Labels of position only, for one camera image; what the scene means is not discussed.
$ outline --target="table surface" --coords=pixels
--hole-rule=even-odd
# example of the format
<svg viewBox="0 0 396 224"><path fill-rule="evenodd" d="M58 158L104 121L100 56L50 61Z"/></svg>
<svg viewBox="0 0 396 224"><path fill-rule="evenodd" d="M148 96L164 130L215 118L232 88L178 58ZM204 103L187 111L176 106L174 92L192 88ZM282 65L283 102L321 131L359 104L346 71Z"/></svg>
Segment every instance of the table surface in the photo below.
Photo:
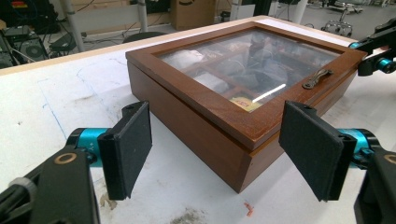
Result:
<svg viewBox="0 0 396 224"><path fill-rule="evenodd" d="M0 190L64 147L76 128L113 127L132 95L125 52L258 21L347 46L351 40L267 17L249 18L154 37L107 49L0 70ZM396 150L396 75L355 77L323 116L336 128L364 128L383 148ZM102 223L355 223L353 203L365 172L349 169L337 202L318 202L283 154L242 193L235 193L151 114L153 147L132 198L113 210L100 206ZM98 198L103 171L92 168ZM248 216L246 203L253 207Z"/></svg>

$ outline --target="box lid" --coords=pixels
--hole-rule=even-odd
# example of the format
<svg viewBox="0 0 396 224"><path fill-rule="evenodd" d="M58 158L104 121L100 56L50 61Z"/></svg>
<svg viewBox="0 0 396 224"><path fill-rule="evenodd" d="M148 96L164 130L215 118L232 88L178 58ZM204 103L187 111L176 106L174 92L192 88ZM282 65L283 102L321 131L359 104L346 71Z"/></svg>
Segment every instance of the box lid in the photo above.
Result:
<svg viewBox="0 0 396 224"><path fill-rule="evenodd" d="M257 22L127 52L130 63L248 150L279 131L285 100L313 104L364 56ZM332 75L303 88L321 69Z"/></svg>

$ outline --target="metal latch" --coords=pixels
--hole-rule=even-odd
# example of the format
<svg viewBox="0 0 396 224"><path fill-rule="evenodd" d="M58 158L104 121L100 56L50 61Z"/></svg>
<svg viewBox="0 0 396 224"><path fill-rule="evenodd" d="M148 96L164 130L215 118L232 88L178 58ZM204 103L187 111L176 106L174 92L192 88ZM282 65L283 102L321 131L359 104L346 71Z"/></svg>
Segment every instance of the metal latch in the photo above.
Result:
<svg viewBox="0 0 396 224"><path fill-rule="evenodd" d="M326 75L331 75L333 73L330 69L320 69L318 70L307 82L303 84L303 88L307 90L314 89L315 85L318 84L321 77Z"/></svg>

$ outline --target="brown wooden display case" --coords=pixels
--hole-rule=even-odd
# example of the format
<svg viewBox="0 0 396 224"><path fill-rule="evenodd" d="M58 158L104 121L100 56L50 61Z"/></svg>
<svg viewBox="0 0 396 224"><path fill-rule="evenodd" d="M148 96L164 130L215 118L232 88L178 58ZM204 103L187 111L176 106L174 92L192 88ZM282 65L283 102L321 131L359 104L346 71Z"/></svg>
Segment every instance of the brown wooden display case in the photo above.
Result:
<svg viewBox="0 0 396 224"><path fill-rule="evenodd" d="M254 21L126 53L133 94L237 192L283 153L284 102L325 113L364 56Z"/></svg>

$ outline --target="transparent window panel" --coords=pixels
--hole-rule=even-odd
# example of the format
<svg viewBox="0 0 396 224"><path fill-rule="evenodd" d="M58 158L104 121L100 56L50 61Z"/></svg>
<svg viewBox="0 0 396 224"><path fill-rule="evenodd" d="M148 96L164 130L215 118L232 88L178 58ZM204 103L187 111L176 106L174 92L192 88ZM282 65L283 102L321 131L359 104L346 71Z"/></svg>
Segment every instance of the transparent window panel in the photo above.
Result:
<svg viewBox="0 0 396 224"><path fill-rule="evenodd" d="M255 29L168 52L159 58L251 112L337 56Z"/></svg>

